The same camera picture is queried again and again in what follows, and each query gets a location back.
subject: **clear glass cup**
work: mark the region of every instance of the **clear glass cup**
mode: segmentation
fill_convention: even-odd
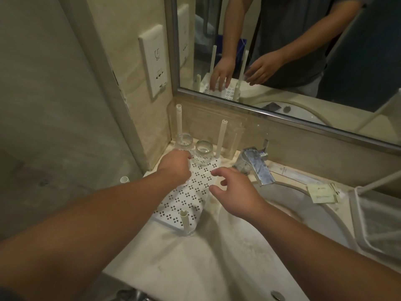
[[[194,139],[188,133],[177,135],[174,149],[191,151],[194,148]]]
[[[199,166],[206,166],[213,159],[213,145],[205,140],[198,140],[193,153],[193,160]]]

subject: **forearm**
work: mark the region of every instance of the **forearm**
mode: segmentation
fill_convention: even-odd
[[[268,203],[260,205],[247,221],[263,234],[310,300],[396,300],[401,295],[400,274]]]
[[[0,286],[28,300],[71,300],[135,237],[177,185],[174,176],[157,171],[89,195],[4,241]]]
[[[223,30],[223,57],[234,58],[237,56],[238,40],[241,36],[244,17],[248,11],[247,4],[252,0],[229,0],[225,17]]]
[[[362,3],[358,0],[335,4],[329,15],[314,24],[298,39],[280,49],[284,64],[313,52],[342,33],[361,6]]]

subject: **person's left hand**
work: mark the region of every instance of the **person's left hand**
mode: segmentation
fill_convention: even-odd
[[[171,150],[162,157],[157,167],[157,171],[163,171],[167,175],[177,178],[178,185],[182,185],[191,177],[188,159],[191,159],[191,153],[189,151],[176,149]]]
[[[284,56],[280,50],[275,50],[258,58],[249,67],[246,82],[250,85],[262,84],[266,82],[284,64]]]

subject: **white wall socket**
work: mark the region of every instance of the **white wall socket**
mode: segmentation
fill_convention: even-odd
[[[166,53],[163,26],[158,24],[139,36],[142,56],[145,57],[148,82],[155,97],[167,84]]]
[[[180,49],[180,67],[189,56],[189,5],[183,4],[177,10],[178,15],[178,47]]]

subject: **faucet handle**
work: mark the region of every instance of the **faucet handle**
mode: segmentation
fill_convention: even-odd
[[[269,157],[268,154],[268,145],[269,145],[269,140],[267,138],[265,138],[264,142],[263,142],[263,149],[262,150],[258,150],[260,157],[262,157],[262,159],[264,161],[266,161]]]

